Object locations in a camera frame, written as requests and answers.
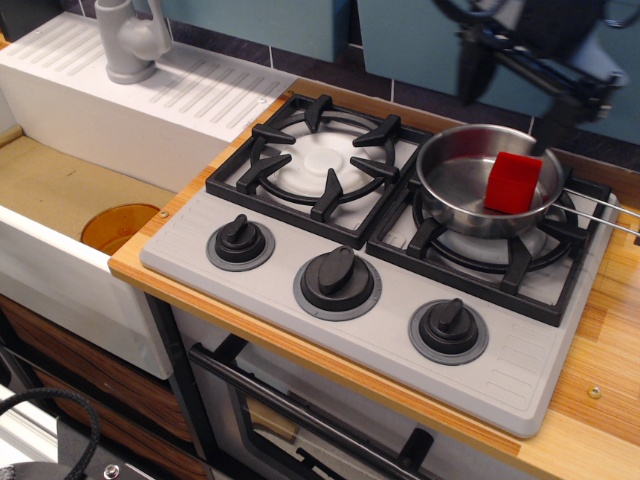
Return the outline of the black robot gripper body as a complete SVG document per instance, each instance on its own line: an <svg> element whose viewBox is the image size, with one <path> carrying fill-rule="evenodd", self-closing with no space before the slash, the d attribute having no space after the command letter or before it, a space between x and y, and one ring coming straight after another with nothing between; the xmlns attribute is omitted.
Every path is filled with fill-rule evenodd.
<svg viewBox="0 0 640 480"><path fill-rule="evenodd" d="M577 123L604 118L612 93L627 84L626 73L601 48L598 23L613 29L630 18L606 14L460 14L463 41L487 45L496 59L550 95L573 97L580 105Z"/></svg>

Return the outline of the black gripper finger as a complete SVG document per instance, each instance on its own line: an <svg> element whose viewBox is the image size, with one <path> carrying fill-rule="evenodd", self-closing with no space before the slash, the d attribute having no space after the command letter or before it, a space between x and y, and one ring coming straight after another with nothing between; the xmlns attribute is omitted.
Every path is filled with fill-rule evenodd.
<svg viewBox="0 0 640 480"><path fill-rule="evenodd" d="M487 45L463 41L458 60L457 96L464 105L478 100L494 79L496 50Z"/></svg>
<svg viewBox="0 0 640 480"><path fill-rule="evenodd" d="M538 119L533 127L534 145L529 153L543 155L545 151L561 142L576 126L580 105L573 97L557 97L550 109Z"/></svg>

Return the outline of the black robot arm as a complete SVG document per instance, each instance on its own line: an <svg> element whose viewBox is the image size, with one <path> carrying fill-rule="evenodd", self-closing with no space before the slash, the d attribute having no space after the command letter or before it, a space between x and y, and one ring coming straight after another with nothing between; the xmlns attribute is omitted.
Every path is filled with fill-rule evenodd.
<svg viewBox="0 0 640 480"><path fill-rule="evenodd" d="M503 66L547 94L549 110L533 128L530 153L542 155L577 125L607 116L626 73L601 48L598 23L626 28L638 21L608 19L603 1L475 1L458 18L461 51L457 95L465 105L482 96Z"/></svg>

